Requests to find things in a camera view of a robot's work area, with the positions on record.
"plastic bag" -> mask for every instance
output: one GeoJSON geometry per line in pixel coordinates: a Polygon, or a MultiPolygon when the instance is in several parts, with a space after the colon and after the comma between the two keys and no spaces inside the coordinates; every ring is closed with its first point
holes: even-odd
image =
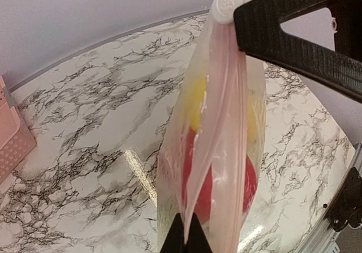
{"type": "Polygon", "coordinates": [[[159,250],[177,213],[187,240],[195,213],[214,253],[236,252],[264,133],[263,64],[238,50],[234,24],[217,23],[211,10],[158,156],[159,250]]]}

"pink basket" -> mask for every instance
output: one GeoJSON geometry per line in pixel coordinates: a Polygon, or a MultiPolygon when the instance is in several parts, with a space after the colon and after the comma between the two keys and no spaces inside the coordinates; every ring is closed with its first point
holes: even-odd
{"type": "Polygon", "coordinates": [[[0,183],[35,145],[0,76],[0,183]]]}

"white bottle cap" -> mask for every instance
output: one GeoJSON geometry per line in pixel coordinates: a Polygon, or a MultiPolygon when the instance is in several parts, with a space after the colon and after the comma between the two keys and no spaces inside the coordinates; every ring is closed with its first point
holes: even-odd
{"type": "Polygon", "coordinates": [[[250,0],[214,0],[211,12],[214,20],[219,24],[230,24],[234,21],[236,8],[250,0]]]}

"white marble countertop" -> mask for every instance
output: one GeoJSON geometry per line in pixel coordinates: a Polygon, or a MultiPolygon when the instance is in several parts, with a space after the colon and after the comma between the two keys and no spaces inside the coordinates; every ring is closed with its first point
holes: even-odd
{"type": "MultiPolygon", "coordinates": [[[[157,252],[157,154],[204,20],[120,38],[12,94],[38,145],[0,185],[0,252],[157,252]]],[[[264,162],[239,252],[293,252],[354,154],[297,76],[268,66],[266,79],[264,162]]]]}

